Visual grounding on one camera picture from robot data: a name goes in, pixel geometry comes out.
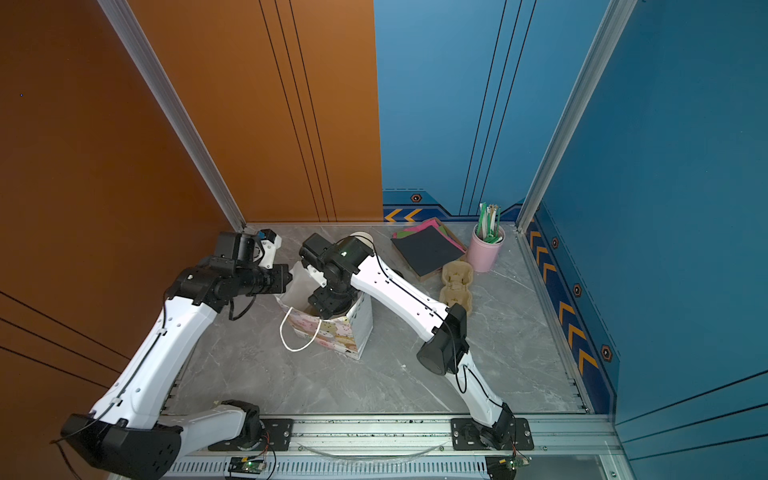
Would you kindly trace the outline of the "patterned paper gift bag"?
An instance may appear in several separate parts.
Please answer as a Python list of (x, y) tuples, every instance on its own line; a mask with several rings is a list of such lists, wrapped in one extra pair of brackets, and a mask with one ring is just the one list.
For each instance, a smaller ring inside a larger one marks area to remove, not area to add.
[(343, 314), (323, 320), (309, 302), (309, 296), (320, 283), (297, 261), (289, 270), (293, 276), (285, 293), (276, 294), (285, 315), (279, 335), (283, 346), (292, 353), (318, 344), (351, 359), (359, 360), (373, 331), (372, 300), (358, 293), (352, 306)]

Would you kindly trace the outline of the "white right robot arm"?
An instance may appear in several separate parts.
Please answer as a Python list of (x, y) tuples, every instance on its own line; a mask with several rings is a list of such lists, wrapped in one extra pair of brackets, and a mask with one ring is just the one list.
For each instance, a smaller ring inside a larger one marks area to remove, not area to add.
[(371, 296), (406, 322), (423, 341), (419, 363), (453, 383), (466, 404), (483, 445), (494, 450), (515, 447), (515, 416), (479, 373), (467, 341), (468, 313), (418, 290), (395, 273), (361, 234), (335, 243), (313, 234), (300, 250), (302, 265), (319, 276), (308, 297), (319, 316), (340, 315), (359, 293)]

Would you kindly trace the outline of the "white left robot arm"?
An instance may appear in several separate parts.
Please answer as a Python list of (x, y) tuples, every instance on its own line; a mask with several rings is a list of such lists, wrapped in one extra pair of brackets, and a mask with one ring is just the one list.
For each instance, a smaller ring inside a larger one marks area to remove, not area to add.
[(197, 414), (168, 416), (163, 407), (202, 334), (238, 296), (285, 292), (289, 267), (274, 259), (281, 238), (222, 232), (213, 255), (184, 269), (164, 292), (158, 319), (117, 381), (87, 414), (71, 415), (57, 447), (69, 445), (90, 466), (129, 479), (160, 479), (180, 457), (225, 442), (261, 447), (258, 406), (223, 401)]

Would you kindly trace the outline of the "stack of paper cups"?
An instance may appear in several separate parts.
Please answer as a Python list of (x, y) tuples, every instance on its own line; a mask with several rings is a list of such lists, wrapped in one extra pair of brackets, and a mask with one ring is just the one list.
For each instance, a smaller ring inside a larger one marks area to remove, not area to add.
[(354, 232), (350, 234), (350, 237), (356, 238), (357, 240), (364, 243), (371, 251), (375, 251), (373, 237), (369, 233), (362, 231)]

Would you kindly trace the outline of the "brown cardboard napkin tray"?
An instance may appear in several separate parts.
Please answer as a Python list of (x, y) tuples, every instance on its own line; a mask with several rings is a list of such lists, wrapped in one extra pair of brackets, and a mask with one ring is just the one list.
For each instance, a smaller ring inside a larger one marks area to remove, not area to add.
[(462, 260), (467, 251), (453, 232), (436, 218), (396, 232), (391, 242), (419, 279), (437, 273), (452, 261)]

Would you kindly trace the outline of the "dark grey napkin stack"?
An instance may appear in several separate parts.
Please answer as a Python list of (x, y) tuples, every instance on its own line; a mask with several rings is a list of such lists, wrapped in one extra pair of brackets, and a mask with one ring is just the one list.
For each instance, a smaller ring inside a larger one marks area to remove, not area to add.
[(459, 260), (465, 253), (434, 228), (428, 228), (402, 239), (392, 239), (392, 243), (407, 265), (419, 277), (440, 270), (444, 265)]

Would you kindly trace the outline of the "pink napkin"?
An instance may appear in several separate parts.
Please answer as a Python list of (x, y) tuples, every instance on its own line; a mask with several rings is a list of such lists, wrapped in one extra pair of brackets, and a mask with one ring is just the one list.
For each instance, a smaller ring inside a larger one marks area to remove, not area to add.
[(402, 239), (428, 228), (434, 228), (438, 230), (443, 237), (445, 237), (449, 242), (451, 242), (454, 246), (463, 252), (467, 250), (467, 247), (458, 239), (458, 237), (437, 218), (430, 218), (422, 223), (416, 224), (415, 226), (406, 227), (405, 229), (393, 234), (392, 238)]

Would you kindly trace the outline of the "beige pulp cup carrier stack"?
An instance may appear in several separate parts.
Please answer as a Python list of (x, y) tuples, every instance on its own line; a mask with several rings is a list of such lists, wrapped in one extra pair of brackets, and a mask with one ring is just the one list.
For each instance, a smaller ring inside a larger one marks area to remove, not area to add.
[(439, 293), (439, 301), (451, 307), (461, 305), (470, 314), (473, 307), (473, 295), (470, 286), (474, 279), (472, 266), (462, 260), (452, 261), (441, 269), (443, 287)]

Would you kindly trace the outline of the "pink metal bucket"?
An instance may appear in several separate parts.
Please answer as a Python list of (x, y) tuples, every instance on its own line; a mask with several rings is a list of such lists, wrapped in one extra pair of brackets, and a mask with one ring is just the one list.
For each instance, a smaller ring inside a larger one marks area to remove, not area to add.
[(466, 254), (466, 261), (476, 272), (489, 272), (502, 249), (505, 241), (505, 231), (501, 226), (497, 227), (500, 239), (496, 243), (485, 242), (476, 233), (477, 227), (472, 228), (472, 237)]

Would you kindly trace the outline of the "green circuit board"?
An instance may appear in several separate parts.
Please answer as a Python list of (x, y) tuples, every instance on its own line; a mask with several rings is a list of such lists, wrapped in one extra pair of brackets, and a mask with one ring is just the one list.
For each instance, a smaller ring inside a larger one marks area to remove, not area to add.
[(227, 467), (229, 477), (238, 475), (260, 475), (266, 470), (264, 459), (256, 456), (231, 457)]

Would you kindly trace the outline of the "small circuit board right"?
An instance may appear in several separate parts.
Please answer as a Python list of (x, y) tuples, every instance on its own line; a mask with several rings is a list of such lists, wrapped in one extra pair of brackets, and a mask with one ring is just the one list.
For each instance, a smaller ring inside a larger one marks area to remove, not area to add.
[(486, 456), (486, 473), (490, 480), (514, 480), (518, 470), (530, 465), (525, 455)]

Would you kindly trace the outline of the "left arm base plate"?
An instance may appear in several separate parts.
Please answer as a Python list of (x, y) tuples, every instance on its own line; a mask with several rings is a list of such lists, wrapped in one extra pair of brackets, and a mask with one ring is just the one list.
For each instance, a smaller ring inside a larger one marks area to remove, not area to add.
[(207, 447), (208, 451), (254, 451), (265, 450), (285, 452), (289, 450), (294, 420), (291, 418), (261, 418), (255, 427), (255, 433), (249, 426), (238, 437), (223, 440)]

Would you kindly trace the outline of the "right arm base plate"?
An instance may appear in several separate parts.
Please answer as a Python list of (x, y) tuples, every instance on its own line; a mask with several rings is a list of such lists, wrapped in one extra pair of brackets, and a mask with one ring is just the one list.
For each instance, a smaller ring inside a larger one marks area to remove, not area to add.
[(525, 418), (513, 418), (505, 426), (485, 427), (471, 418), (450, 420), (451, 439), (456, 451), (522, 451), (535, 449), (533, 434)]

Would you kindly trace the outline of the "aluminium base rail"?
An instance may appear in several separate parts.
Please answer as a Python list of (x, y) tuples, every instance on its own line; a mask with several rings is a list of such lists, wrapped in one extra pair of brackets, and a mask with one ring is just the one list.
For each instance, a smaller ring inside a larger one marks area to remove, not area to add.
[[(288, 451), (212, 452), (178, 458), (167, 479), (489, 479), (486, 456), (525, 455), (515, 479), (631, 479), (634, 474), (604, 415), (523, 413), (533, 451), (456, 451), (459, 414), (295, 415)], [(260, 475), (229, 477), (231, 457), (265, 460)]]

